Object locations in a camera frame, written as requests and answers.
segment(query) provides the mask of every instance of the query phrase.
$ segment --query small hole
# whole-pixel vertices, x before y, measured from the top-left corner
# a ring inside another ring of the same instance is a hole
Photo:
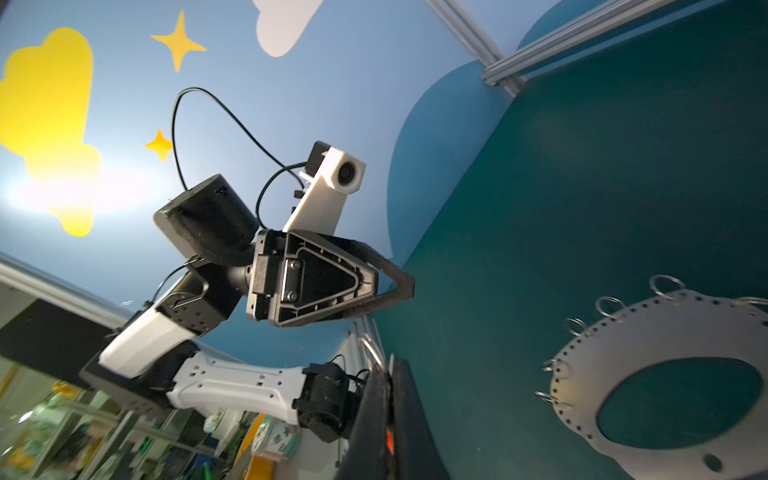
[[[709,470],[716,473],[720,473],[723,471],[723,463],[715,455],[707,453],[704,456],[704,458],[702,458],[702,460],[704,461],[704,464],[707,466]]]

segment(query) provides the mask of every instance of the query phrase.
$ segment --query oval cutout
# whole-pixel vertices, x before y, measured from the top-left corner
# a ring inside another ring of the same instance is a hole
[[[738,424],[762,391],[760,373],[741,360],[671,360],[620,383],[598,411],[598,428],[622,445],[682,449]]]

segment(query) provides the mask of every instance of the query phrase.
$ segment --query wall mural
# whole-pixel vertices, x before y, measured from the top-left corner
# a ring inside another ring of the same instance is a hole
[[[305,160],[317,140],[365,161],[336,233],[405,262],[509,96],[484,86],[426,2],[214,3],[10,0],[0,252],[114,305],[149,298],[183,261],[152,215],[180,193],[168,161],[173,101],[200,86],[285,162]],[[218,106],[189,95],[176,133],[188,183],[222,173],[255,204],[274,166]],[[266,224],[287,220],[294,188],[282,177],[270,187]],[[204,341],[266,366],[326,361],[349,329],[277,331],[241,310]]]

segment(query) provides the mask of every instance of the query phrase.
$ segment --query orange star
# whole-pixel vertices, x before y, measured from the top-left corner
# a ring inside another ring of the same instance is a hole
[[[144,146],[156,153],[157,156],[160,157],[160,160],[163,162],[165,162],[168,158],[168,151],[174,147],[170,141],[165,139],[162,130],[158,130],[157,136],[154,138],[154,140]]]
[[[187,37],[184,31],[184,10],[179,13],[179,20],[176,22],[176,29],[170,35],[150,35],[157,41],[162,41],[170,48],[170,53],[174,56],[174,67],[176,71],[181,68],[181,61],[190,51],[205,51],[203,45],[199,45]]]

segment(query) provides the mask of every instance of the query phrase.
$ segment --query camera lens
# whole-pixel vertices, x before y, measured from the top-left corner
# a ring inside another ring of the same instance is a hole
[[[352,162],[346,162],[339,167],[339,184],[349,185],[355,179],[355,165]]]

